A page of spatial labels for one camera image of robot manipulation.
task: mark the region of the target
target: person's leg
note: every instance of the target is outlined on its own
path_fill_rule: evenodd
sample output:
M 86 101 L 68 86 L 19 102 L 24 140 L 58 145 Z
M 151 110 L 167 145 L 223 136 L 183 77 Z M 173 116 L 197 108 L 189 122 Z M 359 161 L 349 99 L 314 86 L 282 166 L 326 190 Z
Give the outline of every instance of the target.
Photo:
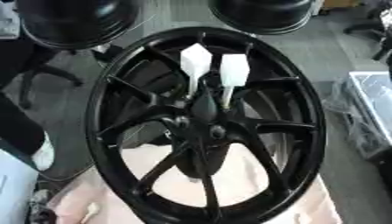
M 0 92 L 0 138 L 31 157 L 41 171 L 50 167 L 54 150 L 44 130 Z

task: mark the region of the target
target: white sneaker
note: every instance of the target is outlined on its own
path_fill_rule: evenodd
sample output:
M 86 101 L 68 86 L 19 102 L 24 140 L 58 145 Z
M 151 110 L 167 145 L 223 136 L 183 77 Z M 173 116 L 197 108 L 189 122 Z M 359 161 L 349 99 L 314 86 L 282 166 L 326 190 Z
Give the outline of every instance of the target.
M 44 143 L 42 144 L 41 148 L 34 155 L 32 155 L 31 158 L 39 171 L 45 171 L 49 169 L 54 163 L 54 148 L 46 132 Z

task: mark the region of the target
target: rim lip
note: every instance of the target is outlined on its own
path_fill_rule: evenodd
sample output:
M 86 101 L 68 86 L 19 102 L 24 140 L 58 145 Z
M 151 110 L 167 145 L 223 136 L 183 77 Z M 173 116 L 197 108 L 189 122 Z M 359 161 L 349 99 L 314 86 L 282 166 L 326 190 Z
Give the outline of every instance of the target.
M 282 203 L 272 207 L 270 210 L 262 211 L 260 213 L 252 212 L 252 217 L 244 217 L 242 219 L 235 220 L 227 220 L 227 224 L 231 223 L 248 223 L 248 221 L 266 221 L 270 218 L 280 214 L 286 208 L 290 207 L 295 201 L 297 201 L 309 188 L 312 184 L 313 180 L 319 173 L 319 168 L 322 164 L 322 160 L 324 158 L 325 146 L 326 146 L 326 121 L 324 117 L 324 111 L 321 106 L 321 102 L 319 101 L 319 97 L 312 87 L 312 84 L 305 78 L 305 76 L 300 72 L 300 70 L 284 55 L 282 55 L 275 48 L 265 44 L 259 39 L 251 38 L 248 35 L 239 33 L 237 31 L 224 30 L 220 28 L 211 28 L 211 27 L 186 27 L 179 28 L 170 31 L 160 32 L 154 35 L 151 35 L 147 38 L 143 38 L 133 45 L 129 46 L 121 55 L 119 55 L 107 68 L 102 72 L 101 77 L 96 82 L 92 94 L 90 95 L 90 99 L 87 105 L 86 111 L 86 137 L 88 148 L 90 149 L 90 153 L 94 161 L 97 163 L 97 170 L 102 175 L 103 179 L 110 186 L 111 190 L 116 193 L 116 195 L 122 199 L 127 205 L 131 207 L 131 209 L 135 209 L 137 215 L 142 217 L 143 219 L 153 220 L 153 221 L 162 221 L 163 223 L 182 223 L 181 220 L 177 219 L 178 217 L 173 217 L 164 211 L 157 211 L 154 207 L 146 206 L 144 203 L 140 203 L 138 199 L 135 197 L 129 196 L 127 194 L 127 185 L 125 184 L 127 177 L 119 178 L 114 170 L 107 166 L 109 161 L 105 157 L 104 151 L 107 149 L 104 147 L 97 139 L 95 135 L 95 131 L 98 130 L 98 124 L 100 119 L 100 108 L 102 105 L 102 99 L 105 94 L 103 91 L 106 88 L 105 79 L 109 74 L 112 74 L 113 71 L 119 71 L 136 53 L 137 50 L 143 49 L 143 45 L 146 43 L 154 43 L 157 42 L 158 39 L 168 39 L 168 36 L 177 36 L 179 33 L 198 33 L 198 32 L 206 32 L 206 33 L 226 33 L 229 35 L 233 35 L 235 39 L 244 39 L 248 41 L 256 42 L 259 46 L 262 46 L 267 50 L 265 53 L 269 55 L 273 60 L 280 61 L 279 65 L 282 64 L 284 70 L 288 71 L 290 74 L 295 74 L 300 77 L 301 85 L 300 87 L 307 94 L 307 99 L 313 104 L 312 108 L 314 111 L 316 123 L 319 126 L 319 130 L 317 131 L 317 135 L 314 137 L 318 139 L 318 141 L 314 141 L 312 143 L 312 148 L 317 150 L 311 151 L 310 160 L 318 161 L 317 163 L 308 164 L 306 168 L 308 171 L 307 175 L 305 175 L 304 179 L 301 181 L 301 184 L 297 187 L 297 190 L 292 192 L 289 197 L 287 197 Z M 186 223 L 200 223 L 199 221 L 192 222 L 190 220 L 186 220 Z
M 29 29 L 27 28 L 27 25 L 24 20 L 22 20 L 22 29 L 24 32 L 27 34 L 27 36 L 34 40 L 37 44 L 48 47 L 48 48 L 54 48 L 54 49 L 60 49 L 60 50 L 82 50 L 82 49 L 88 49 L 91 47 L 107 44 L 119 37 L 121 37 L 125 32 L 128 31 L 128 29 L 135 23 L 135 20 L 138 15 L 138 7 L 137 5 L 133 5 L 133 10 L 129 14 L 129 17 L 126 20 L 120 21 L 121 23 L 115 25 L 115 29 L 112 31 L 106 33 L 105 35 L 98 35 L 94 38 L 90 39 L 85 39 L 82 41 L 78 42 L 73 42 L 72 44 L 67 44 L 65 42 L 56 42 L 52 41 L 51 39 L 47 38 L 39 38 L 32 34 Z
M 299 30 L 303 26 L 305 26 L 312 17 L 312 7 L 309 11 L 295 24 L 287 25 L 282 28 L 263 28 L 261 26 L 253 25 L 253 24 L 241 24 L 234 19 L 223 15 L 216 7 L 214 7 L 212 1 L 210 1 L 210 10 L 211 12 L 223 23 L 232 26 L 235 29 L 238 29 L 242 32 L 250 32 L 259 35 L 279 35 L 285 34 L 288 32 L 294 32 Z

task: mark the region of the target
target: cardboard box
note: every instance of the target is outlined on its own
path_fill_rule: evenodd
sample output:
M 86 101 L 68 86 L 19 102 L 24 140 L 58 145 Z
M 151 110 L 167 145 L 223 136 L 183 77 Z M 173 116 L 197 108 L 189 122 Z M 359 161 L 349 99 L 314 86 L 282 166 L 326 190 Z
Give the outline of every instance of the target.
M 325 0 L 323 8 L 333 9 L 333 8 L 347 8 L 354 7 L 358 5 L 359 0 Z

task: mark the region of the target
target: black pants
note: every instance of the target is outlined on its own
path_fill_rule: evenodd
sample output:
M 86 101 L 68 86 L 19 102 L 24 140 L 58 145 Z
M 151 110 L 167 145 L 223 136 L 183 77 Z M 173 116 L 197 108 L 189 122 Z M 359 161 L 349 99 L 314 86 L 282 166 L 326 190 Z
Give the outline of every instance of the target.
M 31 156 L 45 141 L 43 129 L 2 92 L 26 67 L 33 50 L 34 44 L 23 33 L 16 40 L 0 41 L 0 149 L 15 156 Z
M 0 92 L 0 138 L 27 156 L 34 154 L 45 141 L 43 129 L 2 92 Z

